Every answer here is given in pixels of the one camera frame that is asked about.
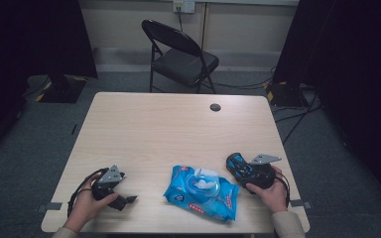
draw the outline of sleeve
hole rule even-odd
[[[78,238],[78,237],[79,237],[78,234],[64,227],[60,227],[58,231],[54,234],[54,236],[52,236],[52,238]]]
[[[280,238],[304,238],[302,222],[299,216],[291,211],[281,211],[272,214],[275,230]]]

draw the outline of wet wipes package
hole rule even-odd
[[[215,171],[175,166],[164,197],[178,207],[226,221],[235,220],[238,190]]]

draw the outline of hand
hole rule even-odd
[[[273,166],[272,168],[275,170],[276,173],[282,173],[281,170],[277,167]],[[272,213],[276,213],[279,211],[287,211],[287,191],[284,185],[277,179],[275,179],[272,186],[267,189],[262,189],[261,187],[252,183],[247,183],[246,187],[249,190],[255,192],[259,197],[261,197],[261,200],[268,208],[270,208]]]
[[[72,212],[67,218],[64,228],[75,233],[79,233],[82,227],[91,219],[93,219],[100,210],[114,201],[119,194],[111,193],[101,200],[95,200],[92,196],[91,182],[96,180],[99,175],[90,178],[82,187],[82,191],[78,194]]]

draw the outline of table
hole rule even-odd
[[[221,109],[210,110],[216,103]],[[55,232],[66,220],[71,194],[92,172],[116,164],[126,174],[115,191],[138,195],[121,212],[104,208],[82,232],[101,233],[270,233],[270,212],[260,199],[240,189],[235,221],[225,223],[178,208],[163,197],[175,165],[208,168],[236,183],[225,167],[239,152],[247,160],[258,154],[281,157],[274,163],[300,199],[270,107],[261,96],[100,92],[92,101],[42,223]],[[305,231],[310,225],[302,206]]]

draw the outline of chair backrest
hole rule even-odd
[[[195,57],[202,56],[202,51],[199,45],[187,34],[175,28],[153,20],[144,20],[142,22],[142,29],[155,46],[157,46],[155,42],[157,41],[170,48]]]

